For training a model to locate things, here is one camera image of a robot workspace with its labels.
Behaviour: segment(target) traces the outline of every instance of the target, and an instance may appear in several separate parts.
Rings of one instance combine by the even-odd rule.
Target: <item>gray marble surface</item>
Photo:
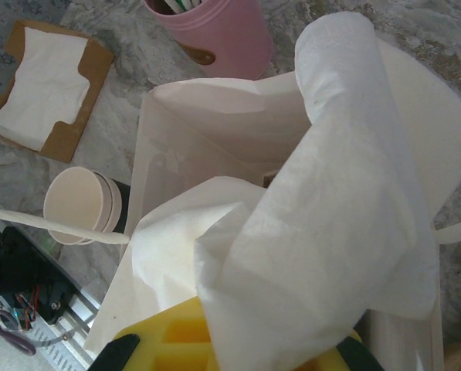
[[[350,9],[365,14],[381,38],[416,56],[461,96],[461,1],[262,0],[262,4],[276,47],[268,76],[293,69],[293,46],[308,23],[328,12]],[[202,73],[138,0],[75,0],[62,25],[94,35],[117,56],[71,165],[128,183],[142,93]],[[41,215],[48,185],[67,166],[0,144],[0,203]],[[461,186],[436,223],[444,226],[457,220],[461,220]],[[441,256],[445,336],[454,342],[461,340],[461,244],[443,247]],[[63,247],[57,259],[101,300],[119,252],[99,244]]]

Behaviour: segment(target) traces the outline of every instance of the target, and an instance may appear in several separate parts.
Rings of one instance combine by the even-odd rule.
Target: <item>cardboard tray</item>
[[[83,58],[81,59],[78,72],[86,77],[90,82],[90,89],[84,98],[83,105],[81,106],[76,120],[72,124],[58,121],[55,123],[49,137],[46,139],[40,155],[59,160],[61,162],[70,162],[76,150],[77,144],[81,139],[86,123],[90,118],[91,111],[100,94],[103,82],[107,77],[110,65],[114,60],[114,55],[107,49],[103,48],[97,41],[93,40],[91,36],[85,35],[81,32],[73,31],[71,29],[64,29],[62,27],[50,25],[44,22],[21,20],[14,24],[14,29],[5,44],[5,51],[14,56],[18,64],[21,63],[24,56],[25,48],[25,27],[38,29],[44,32],[58,33],[61,35],[71,35],[87,38],[89,41],[86,44]],[[12,77],[10,84],[7,86],[7,91],[4,95],[0,95],[0,109],[8,100],[8,96],[14,87],[15,76]],[[0,135],[0,138],[18,148],[23,146],[11,141]]]

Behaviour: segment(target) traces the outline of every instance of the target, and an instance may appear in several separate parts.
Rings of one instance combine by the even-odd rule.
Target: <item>purple cable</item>
[[[0,311],[0,317],[1,316],[9,320],[11,323],[15,323],[15,319],[7,311]],[[1,327],[0,336],[4,338],[4,340],[8,342],[10,345],[12,345],[14,348],[26,354],[27,356],[34,356],[36,354],[36,347],[31,342],[22,338],[21,336],[7,332],[3,330]]]

